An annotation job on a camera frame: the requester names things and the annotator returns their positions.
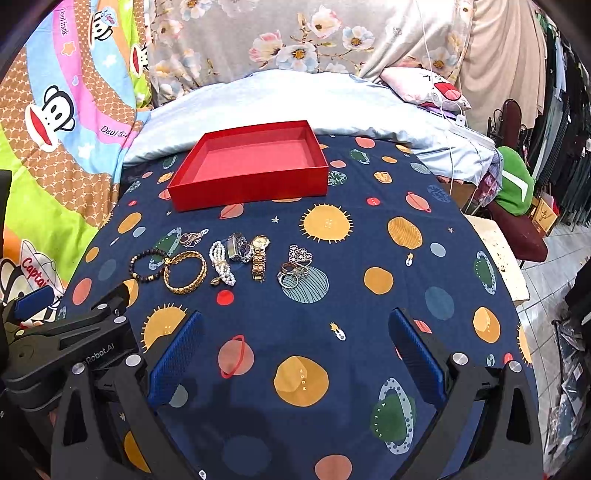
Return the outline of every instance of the silver bolt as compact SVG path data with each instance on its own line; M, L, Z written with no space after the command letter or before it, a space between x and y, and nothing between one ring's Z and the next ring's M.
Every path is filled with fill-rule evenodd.
M468 363L468 356L465 353L456 352L453 354L452 359L458 365L466 365Z
M82 372L84 371L84 364L78 362L77 364L74 364L74 366L72 367L72 373L74 375L80 375Z
M136 365L139 365L141 361L142 358L137 353L134 353L125 359L125 365L128 367L135 367Z
M509 362L509 368L511 368L516 374L521 372L521 364L515 360Z

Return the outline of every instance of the tile floor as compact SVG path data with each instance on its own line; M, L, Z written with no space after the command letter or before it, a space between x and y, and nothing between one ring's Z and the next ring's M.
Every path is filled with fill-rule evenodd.
M571 232L571 227L559 224L545 241L548 245L546 262L526 262L523 266L530 300L517 307L532 354L543 442L548 413L560 388L560 360L551 321L558 318L564 296L582 263L591 255L591 230L577 226Z

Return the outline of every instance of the white blanket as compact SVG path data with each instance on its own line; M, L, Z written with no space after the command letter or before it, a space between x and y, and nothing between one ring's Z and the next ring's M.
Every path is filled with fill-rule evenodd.
M208 132L303 119L317 135L404 143L434 174L452 177L453 171L454 179L474 184L494 155L452 133L448 120L404 103L388 87L340 73L269 70L202 87L153 110L124 163L190 150Z

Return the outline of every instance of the chair seat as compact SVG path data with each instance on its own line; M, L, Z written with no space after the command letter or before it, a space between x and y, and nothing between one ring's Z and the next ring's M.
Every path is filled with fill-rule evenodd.
M546 260L548 247L528 215L511 215L497 202L491 202L486 208L505 235L511 251L518 260L530 262Z

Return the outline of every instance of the star print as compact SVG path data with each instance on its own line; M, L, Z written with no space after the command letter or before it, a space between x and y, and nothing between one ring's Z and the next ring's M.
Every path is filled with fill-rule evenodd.
M90 158L90 153L94 149L95 149L94 145L86 143L86 144L82 145L81 147L78 147L78 156L80 158L85 158L86 160L88 160Z
M76 45L73 41L67 41L64 43L64 47L61 49L62 55L68 55L69 57L76 51Z
M103 60L103 65L107 68L110 68L115 63L117 63L117 57L115 55L107 55L107 58Z

